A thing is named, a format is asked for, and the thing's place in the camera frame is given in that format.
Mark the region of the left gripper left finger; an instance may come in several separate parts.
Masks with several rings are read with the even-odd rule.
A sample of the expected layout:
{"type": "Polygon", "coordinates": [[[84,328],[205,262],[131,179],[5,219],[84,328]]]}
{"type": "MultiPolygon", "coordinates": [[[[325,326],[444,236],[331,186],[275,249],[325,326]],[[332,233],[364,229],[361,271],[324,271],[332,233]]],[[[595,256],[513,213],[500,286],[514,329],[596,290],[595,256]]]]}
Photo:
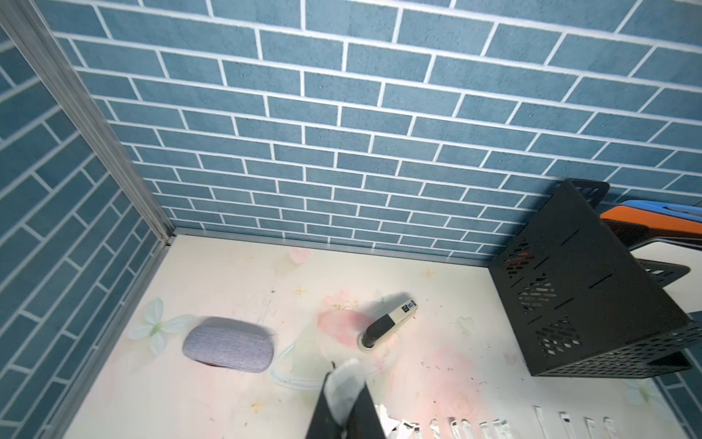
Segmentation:
{"type": "Polygon", "coordinates": [[[309,424],[306,439],[341,439],[344,429],[339,426],[332,413],[329,409],[327,403],[327,397],[325,397],[324,389],[325,384],[327,384],[327,379],[330,373],[325,376],[323,381],[322,391],[320,391],[316,407],[312,415],[311,422],[309,424]]]}

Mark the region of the eleventh straw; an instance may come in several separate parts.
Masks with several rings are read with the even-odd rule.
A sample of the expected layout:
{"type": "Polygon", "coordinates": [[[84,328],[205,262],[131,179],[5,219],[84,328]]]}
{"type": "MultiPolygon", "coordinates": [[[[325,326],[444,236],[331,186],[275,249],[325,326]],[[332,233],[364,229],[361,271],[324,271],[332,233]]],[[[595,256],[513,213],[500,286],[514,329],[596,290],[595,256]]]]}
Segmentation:
{"type": "Polygon", "coordinates": [[[323,395],[335,423],[344,427],[366,387],[365,369],[358,359],[350,359],[336,367],[327,377],[323,395]]]}

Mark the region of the twelfth straw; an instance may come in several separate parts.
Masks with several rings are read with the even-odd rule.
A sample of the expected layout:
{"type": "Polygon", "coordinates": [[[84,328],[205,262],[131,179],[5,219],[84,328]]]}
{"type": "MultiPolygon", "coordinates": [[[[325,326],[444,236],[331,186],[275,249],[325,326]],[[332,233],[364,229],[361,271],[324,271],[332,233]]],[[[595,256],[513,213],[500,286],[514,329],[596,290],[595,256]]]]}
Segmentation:
{"type": "Polygon", "coordinates": [[[609,439],[621,439],[621,435],[618,432],[614,420],[610,417],[604,417],[603,418],[603,427],[605,432],[607,433],[607,437],[609,439]]]}

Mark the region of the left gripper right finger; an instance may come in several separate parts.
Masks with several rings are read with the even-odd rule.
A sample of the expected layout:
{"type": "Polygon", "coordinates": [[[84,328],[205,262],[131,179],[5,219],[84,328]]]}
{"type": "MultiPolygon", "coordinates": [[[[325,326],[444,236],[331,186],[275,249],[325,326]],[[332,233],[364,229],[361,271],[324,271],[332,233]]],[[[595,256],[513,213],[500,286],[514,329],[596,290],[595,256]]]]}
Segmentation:
{"type": "Polygon", "coordinates": [[[369,388],[365,386],[358,395],[346,426],[349,439],[385,439],[380,418],[371,398],[369,388]]]}

